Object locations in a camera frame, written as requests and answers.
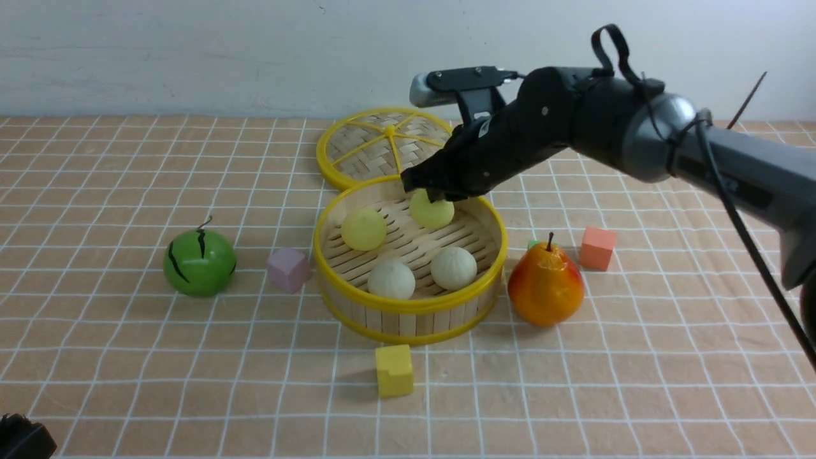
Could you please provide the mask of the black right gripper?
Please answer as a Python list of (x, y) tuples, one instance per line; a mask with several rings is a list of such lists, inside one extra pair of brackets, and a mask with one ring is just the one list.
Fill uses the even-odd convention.
[(460, 201), (492, 191), (569, 144), (589, 68), (544, 67), (499, 87), (506, 106), (455, 128), (443, 148), (400, 174), (411, 193)]

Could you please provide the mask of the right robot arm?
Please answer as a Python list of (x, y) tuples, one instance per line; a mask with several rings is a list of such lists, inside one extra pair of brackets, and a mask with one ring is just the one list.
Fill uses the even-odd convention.
[(656, 80), (629, 82), (609, 71), (545, 67), (528, 73), (515, 101), (467, 122), (445, 146), (400, 180), (458, 201), (485, 195), (565, 149), (643, 181), (669, 177), (713, 194), (780, 238), (779, 288), (801, 288), (806, 349), (814, 347), (814, 153), (714, 127), (677, 95), (645, 96)]

